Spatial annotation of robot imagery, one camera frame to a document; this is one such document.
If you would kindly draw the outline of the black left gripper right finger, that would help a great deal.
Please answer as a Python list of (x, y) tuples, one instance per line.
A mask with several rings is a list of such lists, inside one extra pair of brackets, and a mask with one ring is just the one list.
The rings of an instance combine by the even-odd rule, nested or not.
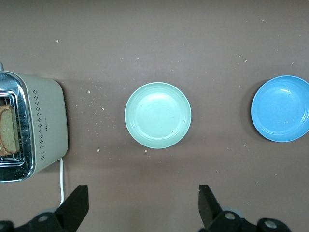
[(288, 232), (290, 228), (273, 218), (251, 224), (231, 210), (223, 210), (208, 185), (199, 185), (198, 210), (204, 227), (201, 232)]

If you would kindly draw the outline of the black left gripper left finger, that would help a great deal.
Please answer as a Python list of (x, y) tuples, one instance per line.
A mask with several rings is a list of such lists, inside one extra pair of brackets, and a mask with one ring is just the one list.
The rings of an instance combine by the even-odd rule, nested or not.
[(2, 232), (75, 232), (89, 211), (88, 186), (79, 185), (54, 212), (42, 213), (26, 224), (0, 222)]

